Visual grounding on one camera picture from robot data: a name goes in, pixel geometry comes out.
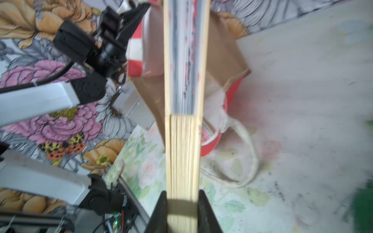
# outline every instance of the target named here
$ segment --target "green object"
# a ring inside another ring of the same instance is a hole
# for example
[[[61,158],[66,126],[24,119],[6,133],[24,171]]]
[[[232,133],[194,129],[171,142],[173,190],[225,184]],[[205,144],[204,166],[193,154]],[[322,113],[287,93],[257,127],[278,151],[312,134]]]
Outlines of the green object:
[[[373,233],[373,181],[366,189],[357,191],[354,197],[354,218],[356,233]]]

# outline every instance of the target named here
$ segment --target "bag handle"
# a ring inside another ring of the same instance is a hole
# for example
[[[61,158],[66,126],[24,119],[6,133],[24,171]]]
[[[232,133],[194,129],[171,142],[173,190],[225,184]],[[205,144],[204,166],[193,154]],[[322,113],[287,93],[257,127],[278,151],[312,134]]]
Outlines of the bag handle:
[[[219,184],[221,184],[225,187],[241,188],[241,187],[247,185],[248,183],[250,183],[255,178],[255,175],[258,173],[258,169],[259,169],[259,159],[258,159],[258,155],[257,155],[256,149],[255,149],[254,143],[251,140],[250,133],[248,132],[246,127],[240,121],[238,121],[234,118],[231,118],[224,110],[223,110],[223,112],[224,112],[224,115],[225,115],[224,116],[225,122],[223,124],[222,129],[221,129],[221,132],[224,133],[227,130],[228,127],[232,127],[232,129],[238,134],[238,136],[240,136],[240,138],[243,140],[243,142],[246,145],[249,146],[250,154],[251,154],[251,158],[252,158],[252,164],[251,164],[250,172],[242,180],[233,181],[233,182],[220,179],[217,176],[215,176],[214,174],[205,170],[204,168],[201,168],[201,174],[203,176],[205,176],[207,179],[209,179],[213,182],[217,182],[217,183],[219,183]]]

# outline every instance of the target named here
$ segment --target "floral tablecloth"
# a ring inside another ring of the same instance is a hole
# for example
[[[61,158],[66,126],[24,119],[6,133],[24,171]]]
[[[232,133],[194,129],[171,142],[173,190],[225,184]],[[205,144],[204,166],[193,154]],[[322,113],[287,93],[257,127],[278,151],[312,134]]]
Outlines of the floral tablecloth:
[[[125,162],[122,178],[149,216],[161,191],[166,189],[166,155],[163,150],[162,138],[156,126],[153,125],[149,131],[136,126],[118,155]],[[222,150],[219,155],[220,160],[228,161],[227,164],[234,157],[226,150]],[[207,166],[206,163],[202,160],[201,166]],[[237,170],[239,166],[229,167]],[[248,212],[261,211],[270,199],[267,192],[256,188],[232,190],[220,187],[204,177],[200,179],[200,186],[205,190],[224,232],[245,232]]]

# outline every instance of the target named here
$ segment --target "robotic arm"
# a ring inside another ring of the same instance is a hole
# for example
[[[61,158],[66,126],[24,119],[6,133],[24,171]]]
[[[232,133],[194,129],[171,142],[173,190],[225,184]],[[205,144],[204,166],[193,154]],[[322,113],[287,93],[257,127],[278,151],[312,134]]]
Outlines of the robotic arm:
[[[100,100],[105,95],[106,78],[123,84],[122,65],[126,62],[127,44],[148,8],[149,4],[139,4],[119,15],[107,7],[100,16],[98,29],[91,35],[65,20],[53,44],[70,57],[71,62],[47,80],[0,89],[0,127]],[[96,35],[102,38],[101,47],[95,44],[93,36]],[[48,83],[64,75],[74,62],[85,69],[85,78]],[[51,167],[26,158],[2,143],[0,187],[62,199],[99,215],[120,212],[124,199],[122,194],[107,190],[98,175],[79,176]]]
[[[48,84],[46,81],[37,81],[0,89],[0,127],[98,101],[105,95],[106,78],[123,84],[125,73],[122,66],[126,62],[127,44],[148,8],[149,4],[139,4],[119,15],[107,7],[101,13],[97,30],[91,35],[70,20],[65,20],[53,44],[72,62],[81,65],[87,76],[70,82]],[[100,48],[96,46],[93,36],[102,38]],[[72,62],[54,78],[49,77],[49,82],[64,75],[73,65]]]

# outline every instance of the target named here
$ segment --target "pink flower pattern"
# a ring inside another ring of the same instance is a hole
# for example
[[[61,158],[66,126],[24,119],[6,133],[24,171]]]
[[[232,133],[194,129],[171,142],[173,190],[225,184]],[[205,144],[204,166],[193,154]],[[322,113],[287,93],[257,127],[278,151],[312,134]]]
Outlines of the pink flower pattern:
[[[45,79],[50,74],[58,72],[64,63],[52,60],[42,60],[34,66],[22,66],[5,72],[0,81],[0,88],[29,83],[32,79]],[[84,77],[78,69],[71,68],[56,82],[69,81]],[[72,120],[66,117],[55,119],[50,115],[35,117],[29,120],[8,125],[3,128],[6,132],[21,134],[40,145],[45,142],[63,143],[73,135],[83,132],[84,142],[91,140],[102,131],[102,123],[96,122],[96,103],[78,106],[78,111]]]

